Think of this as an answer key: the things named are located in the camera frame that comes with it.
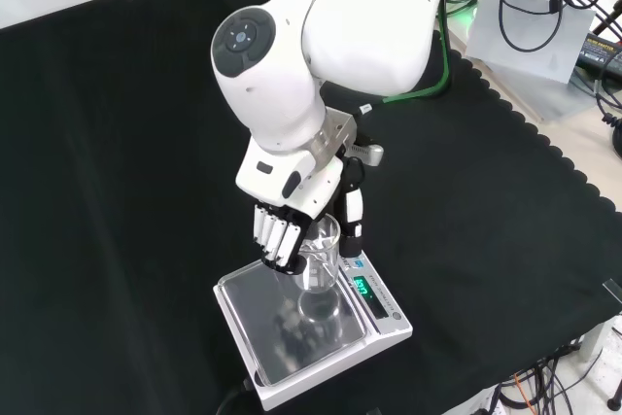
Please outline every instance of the glass beaker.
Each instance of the glass beaker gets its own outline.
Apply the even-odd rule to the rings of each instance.
[[[339,223],[330,214],[309,226],[298,251],[307,263],[302,273],[294,276],[302,290],[319,294],[334,286],[339,269],[340,235]]]

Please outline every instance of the black fabric table cover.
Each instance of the black fabric table cover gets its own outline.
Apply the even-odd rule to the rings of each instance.
[[[244,379],[212,287],[255,259],[249,135],[208,51],[265,1],[97,0],[0,31],[2,413],[208,414]],[[452,61],[444,96],[362,124],[386,150],[364,247],[414,334],[275,415],[439,414],[617,311],[620,215]]]

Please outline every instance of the electronic device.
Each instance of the electronic device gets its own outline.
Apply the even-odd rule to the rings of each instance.
[[[364,254],[323,294],[260,261],[214,288],[265,410],[399,343],[412,326]]]

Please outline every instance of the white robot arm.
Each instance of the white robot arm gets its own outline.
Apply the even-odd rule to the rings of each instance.
[[[360,253],[363,174],[346,155],[356,124],[327,109],[320,86],[379,95],[415,87],[439,1],[270,0],[235,12],[216,32],[216,78],[251,130],[236,184],[258,201],[254,238],[270,267],[296,272],[307,227],[336,197],[342,240],[356,245],[344,242],[345,255]]]

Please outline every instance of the robot finger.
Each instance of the robot finger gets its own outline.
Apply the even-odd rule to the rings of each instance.
[[[253,223],[253,239],[259,242],[263,232],[263,219],[265,219],[265,209],[255,205],[255,222]]]
[[[276,254],[276,261],[279,266],[285,267],[290,261],[292,254],[296,253],[294,252],[294,248],[298,244],[300,234],[301,230],[298,225],[288,225],[285,235],[283,235],[281,245],[279,246],[279,250]]]
[[[271,214],[263,219],[261,238],[258,243],[263,247],[264,250],[268,244],[268,240],[270,239],[270,233],[272,233],[272,227],[274,227],[274,223],[276,223],[276,216],[273,216]]]
[[[279,246],[281,245],[281,241],[283,240],[283,235],[288,227],[288,223],[279,219],[274,223],[274,227],[272,227],[272,232],[270,232],[270,238],[268,239],[268,243],[265,246],[265,258],[274,261],[276,258],[276,254],[279,250]]]

